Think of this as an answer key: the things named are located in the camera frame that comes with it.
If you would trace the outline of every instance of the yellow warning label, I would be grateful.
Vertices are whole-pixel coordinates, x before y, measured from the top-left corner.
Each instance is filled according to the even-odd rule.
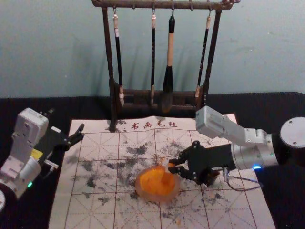
[[[32,154],[31,156],[35,159],[35,160],[39,160],[39,158],[42,156],[42,152],[38,151],[37,149],[33,149],[32,150]]]

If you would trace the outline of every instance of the blue indicator light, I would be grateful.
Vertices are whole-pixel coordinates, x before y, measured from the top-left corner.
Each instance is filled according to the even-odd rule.
[[[253,169],[258,169],[258,168],[262,168],[260,166],[253,166]]]

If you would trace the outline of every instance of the grid paper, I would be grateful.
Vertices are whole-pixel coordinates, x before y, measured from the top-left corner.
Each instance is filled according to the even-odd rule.
[[[236,122],[233,114],[229,118]],[[147,202],[135,193],[137,174],[167,164],[191,142],[199,140],[204,147],[229,143],[199,134],[195,120],[119,120],[116,133],[108,131],[107,120],[73,120],[70,133],[81,123],[85,137],[65,154],[50,229],[275,228],[261,189],[231,190],[222,174],[209,187],[181,178],[181,192],[168,204]],[[251,169],[230,174],[257,179]],[[255,185],[239,179],[231,184]]]

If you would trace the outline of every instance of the calligraphy brush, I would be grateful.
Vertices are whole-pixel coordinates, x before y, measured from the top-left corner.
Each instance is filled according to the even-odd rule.
[[[113,16],[113,24],[114,24],[114,33],[115,33],[116,55],[118,58],[118,69],[119,69],[119,85],[120,85],[119,98],[122,106],[124,106],[124,90],[123,90],[123,79],[122,79],[120,36],[119,36],[119,18],[118,15],[116,15],[116,13],[114,13]]]
[[[205,34],[204,34],[204,40],[203,40],[203,48],[202,48],[202,54],[201,54],[201,62],[200,62],[200,68],[199,68],[199,75],[198,75],[198,83],[196,88],[195,97],[199,97],[199,91],[200,91],[200,82],[201,82],[201,75],[202,75],[202,69],[203,69],[203,61],[204,61],[204,55],[205,55],[205,48],[206,48],[206,42],[209,34],[209,28],[210,28],[210,17],[211,12],[209,11],[209,16],[206,19],[206,27],[205,27]]]
[[[163,94],[161,98],[162,112],[170,111],[173,103],[173,38],[175,29],[175,18],[173,15],[169,19],[168,26],[168,46],[167,46],[167,66],[163,82]]]
[[[154,55],[155,55],[155,32],[156,32],[156,15],[152,14],[152,80],[151,80],[151,105],[154,97]]]

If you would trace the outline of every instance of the orange object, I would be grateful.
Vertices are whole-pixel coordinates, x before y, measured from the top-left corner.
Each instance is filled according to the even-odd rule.
[[[165,172],[164,166],[145,169],[136,179],[137,193],[149,201],[170,201],[178,194],[179,189],[179,178],[177,175]]]
[[[174,163],[168,163],[167,164],[167,167],[174,167],[174,166],[176,166]]]

